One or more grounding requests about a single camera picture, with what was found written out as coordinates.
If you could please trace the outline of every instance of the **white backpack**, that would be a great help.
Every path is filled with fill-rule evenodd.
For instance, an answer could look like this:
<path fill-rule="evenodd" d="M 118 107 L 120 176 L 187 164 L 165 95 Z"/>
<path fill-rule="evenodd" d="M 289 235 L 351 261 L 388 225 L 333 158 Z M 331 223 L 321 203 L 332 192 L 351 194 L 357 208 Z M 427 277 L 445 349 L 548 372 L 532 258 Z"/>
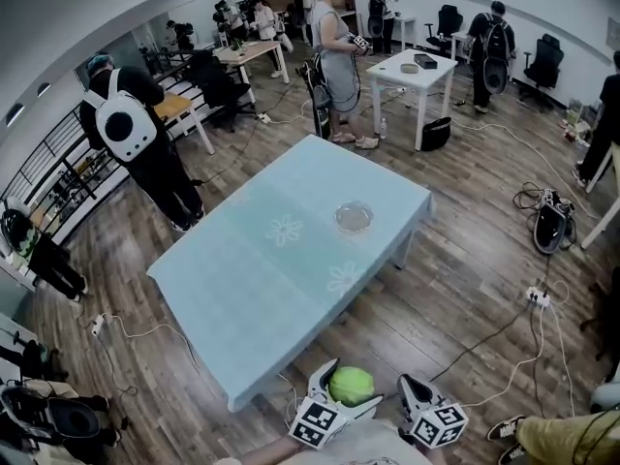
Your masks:
<path fill-rule="evenodd" d="M 127 91 L 118 91 L 119 72 L 114 69 L 109 77 L 107 100 L 89 90 L 84 101 L 97 110 L 97 131 L 114 156 L 131 162 L 155 140 L 157 127 L 141 102 Z"/>

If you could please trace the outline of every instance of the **light blue table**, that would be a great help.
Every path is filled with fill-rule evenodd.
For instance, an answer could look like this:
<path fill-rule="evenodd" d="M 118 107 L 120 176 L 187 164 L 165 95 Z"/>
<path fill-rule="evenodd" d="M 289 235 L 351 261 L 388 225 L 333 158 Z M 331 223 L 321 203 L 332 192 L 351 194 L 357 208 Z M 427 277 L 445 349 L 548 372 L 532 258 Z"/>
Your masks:
<path fill-rule="evenodd" d="M 365 231 L 335 212 L 360 201 Z M 428 190 L 308 136 L 148 270 L 235 412 L 310 344 L 390 258 L 402 268 Z"/>

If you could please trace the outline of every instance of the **black chair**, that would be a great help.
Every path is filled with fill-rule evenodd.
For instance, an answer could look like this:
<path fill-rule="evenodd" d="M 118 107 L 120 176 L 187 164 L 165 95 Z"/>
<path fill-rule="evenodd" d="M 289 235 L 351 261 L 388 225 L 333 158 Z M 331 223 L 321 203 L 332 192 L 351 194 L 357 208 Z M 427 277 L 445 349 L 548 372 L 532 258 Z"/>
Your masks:
<path fill-rule="evenodd" d="M 222 107 L 209 119 L 216 126 L 218 120 L 228 119 L 229 130 L 234 133 L 234 120 L 239 114 L 256 117 L 254 106 L 249 104 L 250 108 L 245 109 L 248 105 L 242 106 L 238 102 L 248 92 L 250 85 L 234 82 L 231 75 L 227 74 L 226 67 L 210 50 L 192 56 L 186 78 L 202 91 L 204 102 L 211 109 Z"/>
<path fill-rule="evenodd" d="M 439 28 L 437 36 L 433 36 L 433 25 L 424 24 L 428 27 L 428 38 L 426 41 L 445 53 L 452 47 L 452 33 L 456 33 L 463 24 L 463 16 L 458 13 L 458 9 L 453 5 L 445 5 L 439 11 Z"/>
<path fill-rule="evenodd" d="M 536 41 L 536 57 L 530 65 L 531 52 L 525 52 L 525 71 L 527 78 L 536 84 L 536 89 L 522 88 L 519 94 L 521 100 L 535 97 L 538 102 L 547 108 L 552 104 L 545 98 L 541 88 L 554 88 L 560 75 L 560 63 L 564 59 L 564 52 L 560 48 L 560 41 L 551 35 L 544 34 Z"/>

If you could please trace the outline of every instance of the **water bottle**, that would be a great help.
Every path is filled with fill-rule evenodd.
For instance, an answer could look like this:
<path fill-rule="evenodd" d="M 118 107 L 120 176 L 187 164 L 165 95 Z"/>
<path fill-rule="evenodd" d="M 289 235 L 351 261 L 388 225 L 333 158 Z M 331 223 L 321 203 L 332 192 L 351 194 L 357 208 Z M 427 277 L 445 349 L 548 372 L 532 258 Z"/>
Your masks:
<path fill-rule="evenodd" d="M 388 135 L 388 122 L 386 121 L 386 118 L 383 117 L 381 119 L 381 133 L 379 134 L 379 137 L 382 140 L 384 140 L 387 135 Z"/>

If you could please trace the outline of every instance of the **green ball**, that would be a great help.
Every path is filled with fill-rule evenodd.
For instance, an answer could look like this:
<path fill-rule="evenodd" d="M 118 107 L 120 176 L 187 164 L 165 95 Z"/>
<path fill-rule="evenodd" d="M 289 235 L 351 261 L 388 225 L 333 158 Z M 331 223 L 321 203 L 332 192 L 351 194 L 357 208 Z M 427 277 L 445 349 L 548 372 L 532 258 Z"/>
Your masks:
<path fill-rule="evenodd" d="M 329 394 L 347 407 L 357 406 L 375 393 L 373 377 L 360 368 L 340 367 L 329 381 Z"/>

